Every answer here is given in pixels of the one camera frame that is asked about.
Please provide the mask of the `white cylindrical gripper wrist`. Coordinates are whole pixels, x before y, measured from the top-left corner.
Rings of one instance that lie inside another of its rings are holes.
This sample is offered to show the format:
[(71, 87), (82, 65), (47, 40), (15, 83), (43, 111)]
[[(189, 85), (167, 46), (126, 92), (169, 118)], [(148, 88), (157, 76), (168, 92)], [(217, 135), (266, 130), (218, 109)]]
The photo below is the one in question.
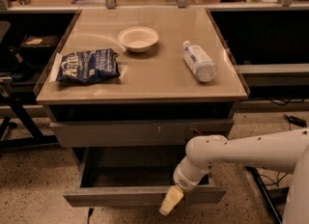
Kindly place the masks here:
[(183, 192), (193, 190), (213, 167), (209, 162), (194, 161), (185, 156), (174, 171), (175, 185), (168, 189), (159, 212), (164, 216), (168, 215), (183, 198)]

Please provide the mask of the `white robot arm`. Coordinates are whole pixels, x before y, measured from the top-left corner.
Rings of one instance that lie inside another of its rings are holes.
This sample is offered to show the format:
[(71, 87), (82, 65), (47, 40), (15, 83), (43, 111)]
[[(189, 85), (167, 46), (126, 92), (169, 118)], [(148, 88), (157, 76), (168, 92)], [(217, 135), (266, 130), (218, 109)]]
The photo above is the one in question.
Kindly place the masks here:
[(306, 128), (229, 140), (196, 136), (185, 147), (159, 212), (169, 214), (184, 193), (193, 190), (219, 163), (279, 171), (293, 176), (282, 224), (309, 224), (309, 133)]

